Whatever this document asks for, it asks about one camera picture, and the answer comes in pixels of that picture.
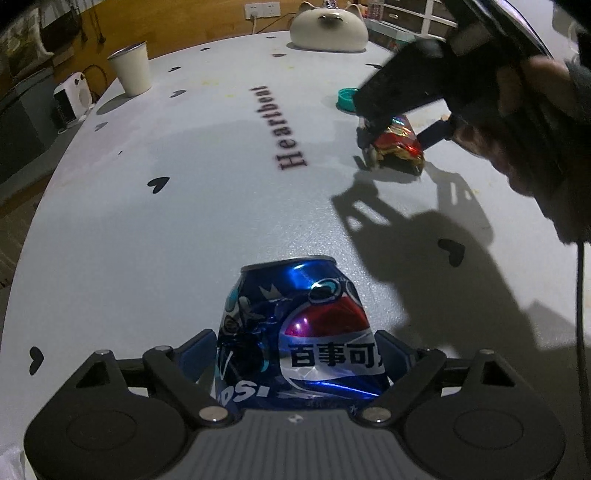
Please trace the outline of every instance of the cat-shaped lamp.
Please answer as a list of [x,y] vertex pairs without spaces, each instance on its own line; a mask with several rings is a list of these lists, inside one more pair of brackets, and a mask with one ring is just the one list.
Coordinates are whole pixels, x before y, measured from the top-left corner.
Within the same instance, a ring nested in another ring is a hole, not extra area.
[[357,5],[340,10],[303,2],[291,23],[290,35],[291,42],[305,50],[364,51],[368,42],[368,29]]

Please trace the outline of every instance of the cable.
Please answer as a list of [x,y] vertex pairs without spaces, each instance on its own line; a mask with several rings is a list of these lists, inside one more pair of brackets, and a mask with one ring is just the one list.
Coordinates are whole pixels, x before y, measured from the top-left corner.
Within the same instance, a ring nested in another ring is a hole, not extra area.
[[78,15],[78,24],[80,26],[80,39],[82,43],[88,42],[88,35],[84,31],[84,22],[82,21],[82,12],[80,12],[80,4],[76,0],[76,14]]
[[581,418],[583,424],[583,445],[587,463],[591,466],[591,398],[589,397],[589,379],[587,377],[587,362],[584,341],[583,324],[583,279],[584,279],[584,243],[579,242],[577,261],[577,320],[576,320],[576,349],[577,373],[579,375],[579,394],[581,401]]
[[[106,90],[107,90],[107,88],[109,88],[109,79],[107,78],[107,74],[106,74],[106,72],[103,70],[103,68],[102,68],[102,67],[100,67],[99,65],[96,65],[96,64],[94,64],[94,63],[93,63],[92,65],[88,65],[88,66],[87,66],[87,67],[86,67],[84,70],[82,70],[82,73],[83,73],[84,75],[86,75],[86,72],[87,72],[88,70],[92,69],[92,68],[94,68],[94,69],[99,69],[99,70],[101,71],[101,73],[103,74],[103,78],[105,79],[105,90],[103,90],[103,93],[105,93],[105,92],[106,92]],[[100,98],[100,97],[102,96],[102,94],[101,94],[101,95],[98,95],[98,94],[96,94],[96,93],[95,93],[95,95],[96,95],[98,98]]]
[[99,16],[96,13],[95,0],[90,0],[90,3],[92,4],[92,13],[90,14],[90,23],[92,24],[92,28],[94,29],[95,34],[98,37],[98,43],[102,45],[103,43],[105,43],[107,41],[107,39],[103,35],[103,31],[100,29]]
[[271,25],[273,25],[274,23],[277,23],[279,20],[281,20],[282,18],[287,17],[288,15],[297,15],[296,12],[290,12],[288,14],[282,15],[281,17],[279,17],[277,20],[271,22],[270,24],[268,24],[266,27],[263,27],[262,29],[260,29],[258,32],[256,33],[261,33],[263,31],[265,31],[267,28],[269,28]]

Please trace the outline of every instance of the pepsi can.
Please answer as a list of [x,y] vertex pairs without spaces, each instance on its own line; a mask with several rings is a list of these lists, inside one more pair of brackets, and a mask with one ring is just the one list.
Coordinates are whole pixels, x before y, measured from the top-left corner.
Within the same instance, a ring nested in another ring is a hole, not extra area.
[[389,386],[357,290],[331,257],[243,267],[217,346],[217,400],[234,413],[355,411]]

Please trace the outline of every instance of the white cup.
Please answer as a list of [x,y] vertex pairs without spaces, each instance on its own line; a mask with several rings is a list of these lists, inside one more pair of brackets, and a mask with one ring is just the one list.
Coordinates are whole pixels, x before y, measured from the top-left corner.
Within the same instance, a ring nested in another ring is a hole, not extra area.
[[140,95],[152,86],[146,42],[122,48],[109,56],[107,60],[119,77],[128,97]]

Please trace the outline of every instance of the white table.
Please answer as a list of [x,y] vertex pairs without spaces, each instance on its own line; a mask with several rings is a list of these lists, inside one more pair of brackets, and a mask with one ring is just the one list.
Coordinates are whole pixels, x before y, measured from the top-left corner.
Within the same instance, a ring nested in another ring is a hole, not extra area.
[[[94,350],[137,357],[217,330],[242,265],[326,254],[357,285],[374,329],[466,357],[484,347],[505,355],[568,432],[556,478],[582,478],[574,248],[532,200],[451,143],[427,152],[417,181],[360,170],[357,119],[335,108],[336,92],[389,52],[308,52],[289,40],[201,45],[153,60],[154,85],[139,97],[124,102],[118,82],[108,89],[59,164],[18,264],[0,357],[0,444],[21,441]],[[275,137],[256,112],[258,86],[292,135]],[[445,111],[410,119],[420,130]],[[307,166],[279,168],[282,138],[298,142]],[[170,181],[153,194],[157,177]],[[465,245],[460,267],[440,238]],[[32,346],[45,360],[30,376]]]

